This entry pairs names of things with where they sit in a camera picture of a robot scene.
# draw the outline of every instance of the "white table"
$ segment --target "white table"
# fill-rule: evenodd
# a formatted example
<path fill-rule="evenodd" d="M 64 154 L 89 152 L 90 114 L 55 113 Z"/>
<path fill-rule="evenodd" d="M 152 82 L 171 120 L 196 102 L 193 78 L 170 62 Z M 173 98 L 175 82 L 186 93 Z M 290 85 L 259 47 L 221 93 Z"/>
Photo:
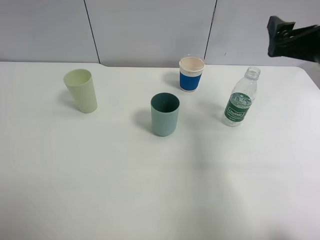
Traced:
<path fill-rule="evenodd" d="M 64 86 L 76 68 L 92 73 L 93 113 Z M 300 68 L 262 66 L 227 127 L 246 69 L 208 65 L 186 93 L 174 68 L 0 63 L 0 239 L 319 240 L 320 90 Z M 180 99 L 168 137 L 151 132 L 160 92 Z"/>

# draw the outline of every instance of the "water bottle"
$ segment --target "water bottle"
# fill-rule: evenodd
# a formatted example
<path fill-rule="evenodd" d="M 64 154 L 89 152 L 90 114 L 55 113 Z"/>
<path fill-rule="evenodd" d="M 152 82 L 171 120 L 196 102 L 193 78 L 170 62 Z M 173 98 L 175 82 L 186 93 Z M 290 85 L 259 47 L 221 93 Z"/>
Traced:
<path fill-rule="evenodd" d="M 225 125 L 236 127 L 244 120 L 256 98 L 259 75 L 260 69 L 251 66 L 247 69 L 244 77 L 234 86 L 224 110 L 223 122 Z"/>

